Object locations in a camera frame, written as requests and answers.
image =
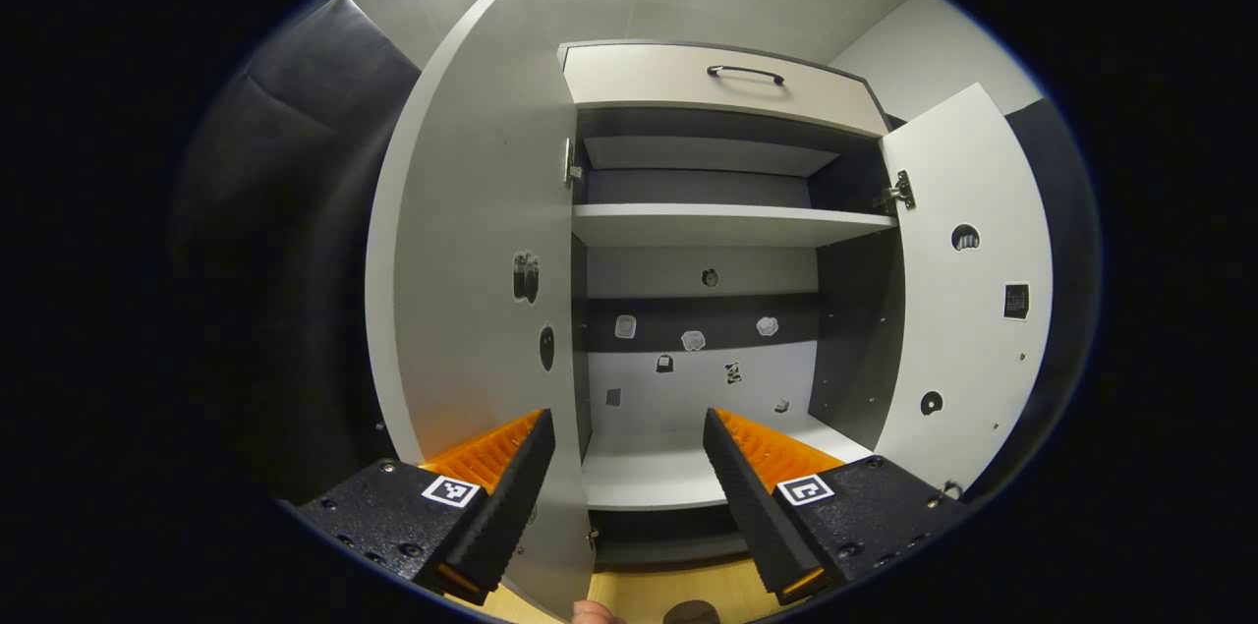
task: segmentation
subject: drawer handle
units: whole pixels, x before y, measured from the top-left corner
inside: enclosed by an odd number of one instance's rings
[[[781,78],[781,74],[774,74],[772,72],[761,72],[760,69],[746,69],[742,65],[708,67],[708,77],[716,77],[716,74],[720,74],[721,72],[746,72],[750,74],[762,74],[762,77],[772,78],[774,83],[777,83],[779,87],[782,86],[782,83],[786,83],[786,78]]]

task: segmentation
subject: open cabinet door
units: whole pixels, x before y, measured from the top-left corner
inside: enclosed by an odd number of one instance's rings
[[[555,454],[503,584],[566,619],[594,567],[564,181],[576,106],[531,1],[478,0],[406,101],[371,210],[366,323],[376,394],[405,462],[552,410]]]
[[[899,376],[876,452],[962,489],[1021,414],[1053,302],[1048,223],[1018,137],[979,83],[881,141],[905,250]]]

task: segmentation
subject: white shelf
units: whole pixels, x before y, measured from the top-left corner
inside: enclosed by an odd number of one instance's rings
[[[810,415],[761,423],[843,462],[871,454]],[[702,430],[653,435],[606,435],[595,430],[581,471],[593,510],[665,511],[725,503],[725,492],[703,450]]]
[[[741,204],[579,204],[572,208],[572,233],[591,248],[818,248],[894,225],[894,218],[872,213]]]

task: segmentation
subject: wooden floor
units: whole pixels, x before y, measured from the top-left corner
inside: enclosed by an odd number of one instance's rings
[[[589,599],[603,603],[626,624],[659,624],[673,605],[692,599],[711,603],[722,624],[754,621],[785,609],[777,605],[777,598],[765,591],[751,559],[683,570],[595,572]],[[507,588],[491,593],[484,606],[453,601],[520,624],[557,621]]]

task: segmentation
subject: cabinet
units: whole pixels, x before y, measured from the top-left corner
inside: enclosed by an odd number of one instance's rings
[[[1025,404],[1052,296],[1034,177],[986,92],[888,132],[863,81],[764,52],[570,43],[556,60],[530,3],[478,0],[429,60],[365,282],[403,459],[554,411],[507,586],[566,614],[591,511],[723,503],[710,405],[970,484]],[[877,208],[901,172],[903,199]]]

